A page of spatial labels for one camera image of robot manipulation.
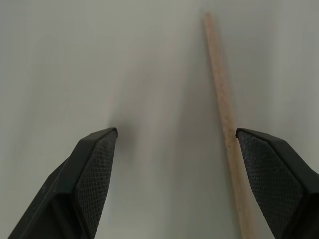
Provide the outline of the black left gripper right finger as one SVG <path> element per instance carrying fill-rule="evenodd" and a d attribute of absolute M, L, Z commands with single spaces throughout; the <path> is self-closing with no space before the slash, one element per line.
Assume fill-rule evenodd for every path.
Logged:
<path fill-rule="evenodd" d="M 276 239 L 319 237 L 319 175 L 283 139 L 238 128 L 249 184 Z"/>

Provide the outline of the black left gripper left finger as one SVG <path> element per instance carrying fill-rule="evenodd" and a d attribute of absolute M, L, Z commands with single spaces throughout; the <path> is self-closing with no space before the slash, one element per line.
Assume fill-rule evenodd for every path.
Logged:
<path fill-rule="evenodd" d="M 115 127 L 82 138 L 45 180 L 11 239 L 93 239 L 107 198 Z"/>

